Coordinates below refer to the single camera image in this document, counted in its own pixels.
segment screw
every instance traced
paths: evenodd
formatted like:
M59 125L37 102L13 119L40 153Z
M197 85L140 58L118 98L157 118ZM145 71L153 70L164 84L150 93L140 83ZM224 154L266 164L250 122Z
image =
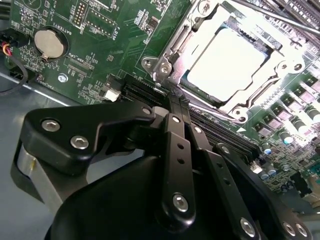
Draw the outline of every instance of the screw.
M198 11L202 16L207 16L209 9L210 9L209 1L204 0L199 2Z
M75 149L84 150L89 147L89 142L84 136L74 136L71 138L70 143Z
M58 80L60 83L66 83L68 82L68 79L69 79L68 76L65 75L64 73L59 73Z
M202 133L201 129L200 129L199 127L197 127L197 126L194 127L194 130L195 130L198 134Z
M143 62L143 64L147 67L147 68L150 68L151 67L151 61L150 60L145 60Z
M292 226L289 223L284 221L283 227L287 231L287 233L290 234L292 237L294 237L296 235L295 230L292 228Z
M163 66L161 68L161 72L164 73L164 74L167 74L167 73L169 73L169 68L167 66Z
M180 123L180 119L177 118L176 116L173 116L172 119L173 119L173 121L175 121L176 123Z
M252 226L252 224L247 219L242 217L240 219L240 224L241 224L241 227L242 227L243 231L246 234L248 234L251 238L255 237L256 231L255 231L254 227Z
M180 212L185 213L188 211L189 205L188 201L184 198L184 196L180 194L176 194L173 196L173 205L178 209Z
M308 237L307 231L300 224L297 223L295 226L298 229L299 233L302 234L302 236Z
M151 114L151 111L147 108L142 108L142 111L145 113L145 114Z
M60 124L52 119L44 120L41 124L44 130L48 132L56 132L60 129Z
M229 152L229 149L228 149L227 147L222 146L221 148L222 148L222 150L223 150L226 154L229 154L229 153L230 153L230 152Z

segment capacitor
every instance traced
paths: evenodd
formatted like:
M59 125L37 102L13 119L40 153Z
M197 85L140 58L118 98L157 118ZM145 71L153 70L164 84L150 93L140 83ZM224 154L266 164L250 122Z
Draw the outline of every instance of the capacitor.
M294 141L294 138L287 131L280 132L279 137L284 144L291 144Z
M281 185L280 189L281 189L281 192L283 192L283 193L288 192L288 187L286 184Z
M282 166L282 170L284 172L288 172L290 170L290 166L288 164L285 164L285 165Z
M320 112L316 109L310 109L306 112L308 116L315 122L320 123Z
M271 152L272 152L271 147L270 147L269 143L267 143L267 142L262 143L261 148L262 148L263 152L267 155L271 154Z
M272 164L268 164L264 167L265 171L269 176L274 176L277 174L275 167Z
M298 130L300 134L305 134L309 128L301 120L297 120L293 123L294 127Z
M294 183L293 183L292 181L288 181L288 182L286 183L286 186L287 186L287 188L288 188L289 190L295 188Z
M267 174L267 172L265 170L262 170L258 176L262 179L262 180L266 180L269 178L269 175Z

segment mounting hole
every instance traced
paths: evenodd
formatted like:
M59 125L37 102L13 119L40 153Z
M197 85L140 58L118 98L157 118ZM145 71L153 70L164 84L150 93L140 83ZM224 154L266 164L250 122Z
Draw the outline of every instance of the mounting hole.
M296 65L293 67L293 69L294 69L295 71L301 70L301 69L302 69L302 64L300 64L300 63L296 64Z
M242 117L239 118L239 122L240 122L240 123L244 123L246 120L247 120L247 119L246 119L244 116L242 116Z
M228 186L231 186L231 183L228 179L224 178L223 179L224 183L227 184Z
M181 158L178 158L178 163L185 164L185 161L183 159L181 159Z
M180 123L180 119L177 118L176 116L173 116L172 119L173 119L173 121L175 121L176 123Z
M180 144L180 143L178 143L178 148L180 148L180 149L185 149L185 147L184 147L182 144Z

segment black memory slot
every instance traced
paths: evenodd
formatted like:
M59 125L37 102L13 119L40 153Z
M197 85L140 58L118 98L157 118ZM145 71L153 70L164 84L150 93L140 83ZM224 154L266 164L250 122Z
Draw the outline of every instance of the black memory slot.
M132 81L122 91L120 97L123 101L139 100L148 104L150 107L163 106L165 96L153 90L152 87L143 82ZM250 159L255 159L259 156L259 147L244 138L235 135L232 131L222 125L210 121L205 116L202 116L190 110L191 121L201 127L206 134L211 145L224 143L233 147L235 151L247 156Z

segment chip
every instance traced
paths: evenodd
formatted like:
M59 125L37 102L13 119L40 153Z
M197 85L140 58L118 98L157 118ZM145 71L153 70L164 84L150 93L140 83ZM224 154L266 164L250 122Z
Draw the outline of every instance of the chip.
M306 165L308 165L308 162L305 161L305 160L301 160L301 161L299 161L299 164L300 164L301 166L306 166Z
M303 151L301 151L301 150L297 150L297 151L295 151L294 153L293 153L293 155L295 155L295 156L301 156L302 154L303 154L304 152Z
M148 25L155 29L158 26L158 21L152 17L150 18Z

